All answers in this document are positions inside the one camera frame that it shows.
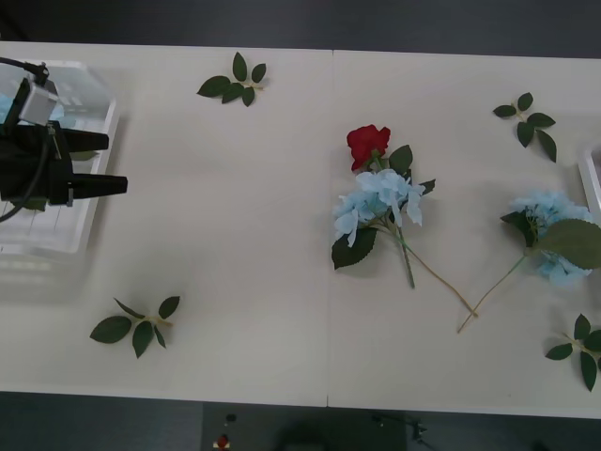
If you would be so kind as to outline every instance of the hydrangea leaf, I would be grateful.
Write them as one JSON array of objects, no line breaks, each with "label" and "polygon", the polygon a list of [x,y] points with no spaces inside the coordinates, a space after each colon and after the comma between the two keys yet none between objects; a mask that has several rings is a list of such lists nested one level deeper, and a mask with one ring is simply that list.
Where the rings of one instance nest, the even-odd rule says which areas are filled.
[{"label": "hydrangea leaf", "polygon": [[580,219],[564,219],[551,225],[535,246],[564,257],[583,270],[601,267],[601,228]]},{"label": "hydrangea leaf", "polygon": [[331,247],[331,261],[334,269],[344,268],[359,263],[374,248],[378,230],[373,227],[357,230],[357,238],[352,247],[348,247],[348,235],[342,236]]},{"label": "hydrangea leaf", "polygon": [[514,211],[501,217],[501,220],[507,224],[511,224],[521,232],[526,240],[526,247],[532,247],[536,241],[534,231],[532,230],[531,222],[528,220],[526,211]]}]

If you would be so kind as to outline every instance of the leaf cluster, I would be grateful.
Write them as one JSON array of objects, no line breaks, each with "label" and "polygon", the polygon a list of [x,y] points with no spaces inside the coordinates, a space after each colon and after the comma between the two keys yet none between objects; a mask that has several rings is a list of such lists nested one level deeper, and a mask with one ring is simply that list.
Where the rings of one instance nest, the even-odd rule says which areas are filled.
[{"label": "leaf cluster", "polygon": [[[168,323],[163,319],[168,319],[176,311],[177,307],[179,306],[178,296],[172,296],[162,302],[161,307],[159,307],[159,319],[142,315],[130,307],[127,307],[119,300],[115,299],[115,301],[125,313],[134,317],[135,319],[138,319],[131,340],[131,344],[133,345],[133,349],[135,350],[135,355],[137,358],[140,358],[140,356],[146,351],[146,348],[148,348],[153,336],[157,337],[157,341],[161,346],[167,348],[165,339],[158,328],[158,323],[171,325],[171,323]],[[92,334],[90,334],[90,338],[98,341],[99,343],[116,343],[117,341],[123,339],[125,335],[130,332],[132,325],[133,323],[128,317],[109,317],[98,323],[98,325],[92,331]]]},{"label": "leaf cluster", "polygon": [[576,347],[580,352],[580,371],[586,388],[591,392],[597,379],[597,368],[601,370],[601,330],[592,331],[591,323],[580,315],[574,325],[574,339],[569,343],[552,348],[546,355],[550,360],[567,359]]},{"label": "leaf cluster", "polygon": [[525,118],[522,113],[526,112],[534,101],[534,97],[530,92],[522,94],[517,99],[517,107],[512,103],[511,105],[501,105],[493,110],[493,113],[497,117],[503,119],[517,116],[519,122],[517,123],[517,140],[519,143],[526,148],[536,134],[538,142],[549,157],[549,159],[556,163],[557,162],[557,145],[551,136],[544,132],[542,129],[547,129],[555,124],[555,121],[543,114],[543,113],[532,113]]},{"label": "leaf cluster", "polygon": [[217,75],[206,80],[200,86],[197,94],[211,99],[221,97],[222,103],[229,103],[242,97],[244,104],[251,106],[254,102],[255,90],[262,89],[257,84],[261,83],[265,77],[267,65],[262,63],[255,66],[251,73],[253,82],[246,83],[249,75],[248,66],[244,57],[240,53],[236,53],[232,71],[237,81],[232,82],[224,75]]}]

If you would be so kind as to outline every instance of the white container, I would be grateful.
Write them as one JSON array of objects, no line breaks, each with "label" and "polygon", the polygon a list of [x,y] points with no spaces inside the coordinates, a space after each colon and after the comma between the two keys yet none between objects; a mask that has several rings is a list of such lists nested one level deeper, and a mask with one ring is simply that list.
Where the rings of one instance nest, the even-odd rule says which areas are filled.
[{"label": "white container", "polygon": [[[73,162],[73,171],[104,174],[118,121],[115,97],[85,64],[72,61],[46,61],[46,64],[65,117],[75,119],[72,129],[109,136],[109,148],[88,162]],[[0,92],[13,98],[25,74],[24,70],[0,64]],[[33,256],[69,261],[82,255],[97,204],[98,199],[80,199],[74,201],[72,208],[47,206],[44,212],[21,210],[0,224],[0,257]],[[0,201],[1,213],[11,208],[11,204]]]},{"label": "white container", "polygon": [[594,220],[601,224],[601,143],[585,148],[578,155],[584,193]]}]

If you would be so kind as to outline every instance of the red rose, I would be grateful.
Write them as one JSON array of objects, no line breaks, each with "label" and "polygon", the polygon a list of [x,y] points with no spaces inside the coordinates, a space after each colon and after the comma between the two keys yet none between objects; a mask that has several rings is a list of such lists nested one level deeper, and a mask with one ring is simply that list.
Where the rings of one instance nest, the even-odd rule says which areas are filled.
[{"label": "red rose", "polygon": [[375,125],[368,125],[353,130],[347,136],[350,154],[355,159],[351,169],[356,171],[372,158],[372,151],[377,150],[380,156],[386,153],[388,140],[391,139],[391,131],[384,127],[378,131]]}]

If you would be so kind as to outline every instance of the flower stem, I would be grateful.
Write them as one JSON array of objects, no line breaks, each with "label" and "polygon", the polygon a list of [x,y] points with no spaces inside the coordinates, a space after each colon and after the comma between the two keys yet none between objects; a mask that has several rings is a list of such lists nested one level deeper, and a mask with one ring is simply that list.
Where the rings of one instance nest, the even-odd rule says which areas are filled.
[{"label": "flower stem", "polygon": [[[502,277],[502,279],[501,279],[499,282],[497,282],[497,283],[494,285],[494,287],[493,287],[493,288],[491,288],[489,291],[487,291],[487,292],[486,292],[486,294],[485,294],[485,295],[482,297],[482,299],[480,300],[480,302],[476,304],[476,306],[475,306],[475,308],[474,308],[474,311],[475,311],[475,310],[478,310],[478,307],[479,307],[479,306],[480,306],[480,305],[481,305],[481,304],[482,304],[482,303],[485,301],[486,297],[487,297],[487,296],[488,296],[488,295],[489,295],[489,294],[490,294],[490,293],[493,291],[493,289],[495,289],[496,287],[498,287],[498,286],[501,284],[501,282],[502,282],[503,280],[505,280],[505,279],[506,279],[506,278],[509,276],[509,274],[511,274],[513,271],[515,271],[515,270],[517,269],[517,267],[518,267],[519,265],[521,265],[522,261],[524,261],[524,259],[525,259],[525,258],[526,258],[526,256],[522,256],[522,257],[521,257],[521,258],[520,258],[520,259],[519,259],[519,260],[516,262],[516,264],[515,264],[515,265],[512,267],[512,269],[511,269],[511,270],[509,270],[509,272],[508,272],[507,274],[505,274],[505,275]],[[467,319],[466,319],[465,321],[463,321],[463,324],[461,324],[461,327],[460,327],[460,328],[459,328],[459,330],[457,331],[457,333],[458,333],[458,334],[461,334],[461,331],[463,331],[463,329],[466,327],[466,325],[468,324],[468,321],[470,321],[470,319],[471,319],[472,315],[473,315],[473,313],[470,313],[470,315],[467,317]]]},{"label": "flower stem", "polygon": [[413,249],[411,249],[407,243],[405,242],[405,240],[403,240],[402,238],[398,237],[397,235],[393,234],[390,229],[389,232],[391,233],[391,235],[393,235],[393,237],[398,240],[404,248],[406,248],[408,251],[411,252],[411,254],[417,258],[417,261],[419,261],[420,263],[422,263],[422,266],[424,266],[424,268],[426,268],[432,275],[434,275],[437,279],[440,280],[440,282],[442,282],[442,284],[445,285],[445,287],[447,287],[448,289],[450,289],[454,294],[457,295],[457,297],[459,298],[459,300],[466,306],[466,308],[470,311],[471,315],[474,315],[476,318],[478,318],[478,314],[476,313],[476,311],[471,308],[470,303],[468,303],[468,301],[466,301],[466,299],[461,296],[461,293],[459,293],[459,291],[456,290],[455,287],[453,287],[450,283],[448,283],[446,280],[444,280],[442,277],[440,277],[438,274],[436,274],[434,272],[434,270],[432,268],[430,268],[428,265],[425,264],[425,262],[419,258],[419,256],[417,254],[415,254],[415,251],[413,251]]},{"label": "flower stem", "polygon": [[409,285],[415,289],[415,279],[413,278],[413,270],[411,269],[411,264],[409,263],[409,255],[407,253],[407,246],[404,244],[405,239],[403,238],[403,230],[401,227],[396,228],[396,233],[398,233],[398,239],[401,242],[401,249],[403,250],[403,256],[405,256],[405,264],[407,265],[407,274],[409,277]]}]

